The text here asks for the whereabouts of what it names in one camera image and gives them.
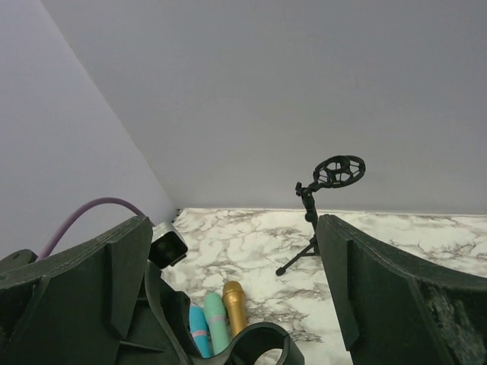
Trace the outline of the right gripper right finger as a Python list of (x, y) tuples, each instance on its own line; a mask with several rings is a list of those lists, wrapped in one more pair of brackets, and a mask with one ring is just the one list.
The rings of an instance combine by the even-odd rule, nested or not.
[(325, 214), (316, 237), (355, 364), (484, 364), (486, 279), (445, 268)]

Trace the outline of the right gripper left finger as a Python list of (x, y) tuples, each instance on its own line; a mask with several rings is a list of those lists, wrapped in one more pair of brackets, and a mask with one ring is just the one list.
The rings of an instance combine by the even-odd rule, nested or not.
[(132, 217), (1, 274), (3, 364), (113, 364), (126, 338), (152, 238)]

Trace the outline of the black round-base clip stand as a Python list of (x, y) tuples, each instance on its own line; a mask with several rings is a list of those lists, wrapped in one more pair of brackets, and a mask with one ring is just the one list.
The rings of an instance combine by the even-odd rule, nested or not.
[(203, 358), (189, 332), (190, 299), (161, 278), (161, 270), (148, 261), (144, 275), (145, 297), (163, 336), (163, 350), (153, 364), (254, 364), (270, 350), (281, 350), (278, 364), (304, 364), (304, 355), (279, 325), (258, 322), (246, 327), (220, 353)]

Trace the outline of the blue microphone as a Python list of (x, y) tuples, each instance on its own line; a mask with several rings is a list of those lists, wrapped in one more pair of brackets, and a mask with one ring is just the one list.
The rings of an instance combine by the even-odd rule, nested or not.
[(201, 356), (210, 358), (212, 350), (208, 340), (208, 325), (203, 310), (195, 304), (189, 308), (189, 330)]

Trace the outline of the mint green microphone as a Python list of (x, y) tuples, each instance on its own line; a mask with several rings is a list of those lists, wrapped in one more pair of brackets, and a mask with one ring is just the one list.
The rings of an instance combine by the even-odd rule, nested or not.
[(230, 337), (226, 309), (218, 293), (210, 293), (205, 296), (203, 312), (210, 331), (213, 353), (214, 355), (220, 354), (230, 344)]

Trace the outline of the gold microphone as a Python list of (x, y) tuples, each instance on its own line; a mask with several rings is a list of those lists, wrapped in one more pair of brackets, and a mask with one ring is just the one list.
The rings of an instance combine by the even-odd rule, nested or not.
[(237, 281), (228, 281), (223, 287), (223, 302), (228, 314), (231, 334), (236, 337), (248, 326), (246, 297), (243, 288)]

